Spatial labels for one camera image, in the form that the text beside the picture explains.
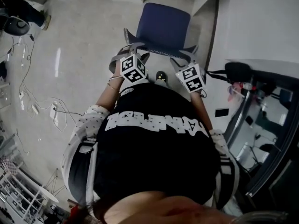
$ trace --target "black t-shirt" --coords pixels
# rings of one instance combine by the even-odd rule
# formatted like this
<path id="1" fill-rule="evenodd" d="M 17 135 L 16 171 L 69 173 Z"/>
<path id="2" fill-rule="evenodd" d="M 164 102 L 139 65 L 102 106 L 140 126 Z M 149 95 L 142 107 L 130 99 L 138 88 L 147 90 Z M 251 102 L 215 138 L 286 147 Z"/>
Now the black t-shirt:
<path id="1" fill-rule="evenodd" d="M 170 89 L 147 83 L 124 90 L 97 141 L 100 197 L 162 191 L 204 204 L 213 194 L 219 153 L 191 103 Z"/>

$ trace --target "tile floor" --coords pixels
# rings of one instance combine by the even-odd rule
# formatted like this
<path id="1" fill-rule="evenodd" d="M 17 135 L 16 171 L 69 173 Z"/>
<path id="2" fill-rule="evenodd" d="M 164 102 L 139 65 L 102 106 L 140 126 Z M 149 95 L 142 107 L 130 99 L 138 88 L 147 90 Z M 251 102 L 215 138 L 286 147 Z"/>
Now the tile floor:
<path id="1" fill-rule="evenodd" d="M 193 0 L 146 0 L 173 6 L 191 13 Z M 112 2 L 111 0 L 50 0 L 48 2 L 52 21 L 47 31 L 40 31 L 32 25 L 30 33 L 35 38 L 30 72 L 25 80 L 26 87 L 34 94 L 38 101 L 50 97 L 61 99 L 71 112 L 83 113 L 88 106 L 94 104 L 106 86 L 111 76 L 108 64 L 112 56 L 126 45 L 123 28 L 126 27 L 135 34 L 138 21 L 142 13 L 142 4 L 128 2 Z M 209 0 L 195 17 L 192 17 L 186 46 L 198 43 L 197 56 L 199 63 L 205 66 L 211 33 L 214 23 L 215 0 Z M 25 36 L 25 43 L 32 49 L 32 41 Z M 5 54 L 12 44 L 10 35 L 4 34 L 0 41 L 0 55 Z M 12 107 L 1 114 L 8 135 L 18 128 L 23 142 L 24 154 L 20 142 L 16 139 L 28 171 L 40 183 L 46 183 L 56 168 L 60 167 L 62 153 L 68 143 L 74 127 L 74 122 L 67 115 L 67 127 L 61 133 L 50 118 L 50 111 L 39 108 L 35 115 L 27 105 L 30 103 L 25 95 L 24 110 L 19 100 L 19 85 L 22 80 L 22 66 L 24 73 L 29 62 L 22 58 L 25 45 L 16 45 L 14 54 L 7 63 L 7 80 L 11 86 L 6 92 Z M 59 63 L 58 72 L 55 64 Z M 178 92 L 183 88 L 174 77 L 169 58 L 151 54 L 147 62 L 150 79 L 154 79 L 158 70 L 164 70 L 169 76 L 170 87 Z M 48 108 L 53 99 L 39 105 Z M 65 115 L 58 114 L 58 127 L 64 129 Z M 63 185 L 57 182 L 57 188 Z M 58 196 L 59 206 L 68 208 L 66 200 L 71 198 L 67 190 Z"/>

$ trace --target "fiducial marker cube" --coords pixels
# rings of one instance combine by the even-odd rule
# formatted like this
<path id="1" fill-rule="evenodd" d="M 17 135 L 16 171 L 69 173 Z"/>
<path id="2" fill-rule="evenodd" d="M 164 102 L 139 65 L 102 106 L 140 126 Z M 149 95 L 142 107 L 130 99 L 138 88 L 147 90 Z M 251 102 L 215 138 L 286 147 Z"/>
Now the fiducial marker cube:
<path id="1" fill-rule="evenodd" d="M 189 65 L 188 68 L 176 73 L 176 76 L 189 93 L 199 91 L 205 87 L 198 64 Z"/>
<path id="2" fill-rule="evenodd" d="M 146 78 L 147 70 L 136 54 L 121 59 L 121 76 L 130 83 Z"/>

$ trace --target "blue chair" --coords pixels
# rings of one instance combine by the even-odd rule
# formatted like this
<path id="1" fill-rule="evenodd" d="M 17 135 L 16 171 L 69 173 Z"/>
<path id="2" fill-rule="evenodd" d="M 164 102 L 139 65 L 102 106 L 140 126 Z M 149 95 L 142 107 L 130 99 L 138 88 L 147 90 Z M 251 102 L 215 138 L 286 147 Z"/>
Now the blue chair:
<path id="1" fill-rule="evenodd" d="M 136 36 L 124 29 L 127 44 L 143 42 L 139 49 L 165 56 L 182 58 L 190 62 L 189 56 L 180 50 L 195 53 L 198 46 L 184 48 L 190 15 L 173 7 L 155 3 L 144 5 Z"/>

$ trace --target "shoe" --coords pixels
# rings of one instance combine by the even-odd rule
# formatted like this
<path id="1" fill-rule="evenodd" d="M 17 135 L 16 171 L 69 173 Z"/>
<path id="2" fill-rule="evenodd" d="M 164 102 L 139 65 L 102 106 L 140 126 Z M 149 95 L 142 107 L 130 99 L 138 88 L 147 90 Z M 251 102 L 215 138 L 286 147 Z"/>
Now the shoe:
<path id="1" fill-rule="evenodd" d="M 164 71 L 158 71 L 156 74 L 156 80 L 163 80 L 165 83 L 167 83 L 167 75 Z"/>
<path id="2" fill-rule="evenodd" d="M 46 16 L 46 19 L 45 19 L 45 22 L 44 22 L 44 27 L 43 27 L 43 30 L 44 31 L 46 31 L 47 29 L 48 29 L 48 26 L 49 26 L 49 24 L 50 24 L 50 21 L 51 21 L 51 16 L 50 15 L 47 15 Z"/>

